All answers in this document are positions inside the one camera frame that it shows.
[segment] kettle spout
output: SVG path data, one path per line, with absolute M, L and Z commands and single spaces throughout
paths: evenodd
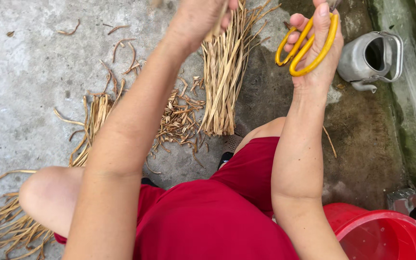
M 363 81 L 353 81 L 353 82 L 351 82 L 351 85 L 357 91 L 370 90 L 370 91 L 372 91 L 372 93 L 375 93 L 377 91 L 377 87 L 375 87 L 373 85 L 364 85 Z

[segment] bucket rim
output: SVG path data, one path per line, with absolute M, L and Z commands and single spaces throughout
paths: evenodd
M 346 221 L 335 230 L 335 235 L 338 241 L 341 241 L 344 236 L 354 230 L 354 228 L 373 220 L 386 218 L 404 221 L 416 227 L 416 220 L 400 212 L 393 210 L 372 210 Z

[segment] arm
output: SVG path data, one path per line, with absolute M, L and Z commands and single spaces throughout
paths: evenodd
M 108 116 L 89 154 L 63 259 L 132 258 L 144 160 L 182 62 L 200 46 L 225 1 L 181 2 L 165 38 Z M 222 26 L 228 23 L 226 16 Z
M 330 26 L 325 0 L 314 0 L 314 46 L 301 61 L 308 65 L 324 45 Z M 302 29 L 302 15 L 293 15 L 292 25 Z M 291 50 L 299 33 L 290 36 L 285 50 Z M 295 90 L 274 156 L 271 192 L 277 223 L 290 237 L 302 260 L 347 259 L 322 208 L 324 164 L 322 157 L 322 125 L 327 92 L 338 65 L 343 36 L 338 25 L 332 49 L 311 73 L 293 78 Z

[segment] red shirt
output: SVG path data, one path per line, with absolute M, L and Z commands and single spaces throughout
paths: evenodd
M 134 259 L 297 260 L 286 233 L 216 180 L 179 184 L 138 223 Z

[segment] scissor blade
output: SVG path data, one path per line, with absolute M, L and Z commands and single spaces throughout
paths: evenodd
M 330 12 L 332 13 L 342 1 L 343 0 L 327 0 L 328 5 L 330 6 Z

